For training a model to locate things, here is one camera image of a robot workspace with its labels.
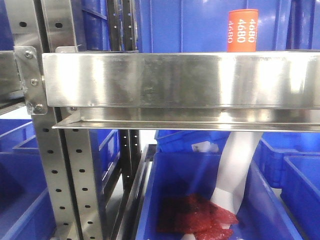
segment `reflective metal surface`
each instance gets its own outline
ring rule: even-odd
[[[320,110],[256,108],[80,108],[54,128],[318,132]]]
[[[61,240],[81,240],[82,232],[65,136],[63,131],[51,129],[60,119],[59,110],[52,107],[48,108],[46,115],[32,116],[58,235]]]
[[[36,49],[32,46],[15,46],[14,54],[19,68],[28,114],[47,114],[47,98],[44,92]]]
[[[48,53],[59,107],[320,108],[319,52]]]
[[[0,51],[0,105],[23,97],[18,67],[13,51]]]
[[[41,0],[50,52],[63,46],[86,47],[81,0]]]
[[[96,130],[65,130],[83,238],[107,239],[106,201]]]
[[[136,238],[136,231],[151,170],[151,161],[156,153],[156,145],[146,145],[139,160],[136,177],[128,196],[123,215],[117,218],[111,240],[130,240]]]
[[[40,0],[4,0],[15,46],[33,46],[39,63],[49,52]]]

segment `perforated metal post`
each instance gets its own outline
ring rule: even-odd
[[[49,51],[49,45],[41,3],[39,0],[6,0],[5,4],[14,39],[15,58],[24,83],[26,105],[34,114],[32,120],[57,231],[61,240],[81,240],[64,131],[51,129],[62,120],[60,110],[47,106],[42,84],[42,53]]]

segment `blue plastic bin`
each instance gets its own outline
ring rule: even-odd
[[[12,152],[13,147],[35,134],[32,121],[0,119],[0,152]]]
[[[0,51],[13,50],[14,40],[11,33],[4,0],[0,0]]]
[[[281,198],[310,240],[320,239],[320,156],[287,156]]]
[[[82,0],[84,32],[88,50],[110,50],[106,4],[105,0]]]
[[[143,53],[227,50],[229,11],[258,9],[257,50],[285,50],[291,0],[136,0]]]
[[[320,2],[292,0],[288,49],[320,50]]]
[[[284,157],[320,156],[320,133],[266,132],[253,159],[273,188],[282,188],[285,174]]]
[[[20,142],[18,145],[14,146],[12,150],[15,153],[39,154],[39,147],[36,135],[29,137],[23,142]]]
[[[99,129],[96,130],[96,133],[99,144],[99,155],[102,161],[102,171],[105,172],[108,170],[111,162],[116,161],[119,157],[119,134],[118,130],[115,129]],[[15,153],[39,154],[36,136],[33,135],[20,142],[12,150]]]
[[[180,240],[182,234],[156,232],[161,200],[190,193],[209,199],[215,188],[219,160],[220,155],[213,153],[157,153],[136,240]],[[232,226],[234,234],[230,240],[302,240],[254,162],[248,172],[237,218],[239,224]]]
[[[119,131],[115,129],[99,129],[97,132],[102,171],[105,172],[109,169],[111,163],[119,158]]]
[[[154,139],[158,152],[203,152],[202,145],[210,145],[206,152],[222,153],[229,131],[157,130]]]
[[[0,239],[49,240],[56,222],[39,155],[0,153]]]

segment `stainless steel shelf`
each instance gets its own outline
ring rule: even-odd
[[[320,131],[320,52],[45,53],[54,128]]]

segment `hole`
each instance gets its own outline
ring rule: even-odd
[[[19,22],[20,27],[25,28],[27,26],[27,23],[24,21]]]
[[[57,22],[57,23],[55,24],[55,27],[56,27],[57,29],[61,29],[61,28],[63,27],[63,25],[62,25],[61,22]]]

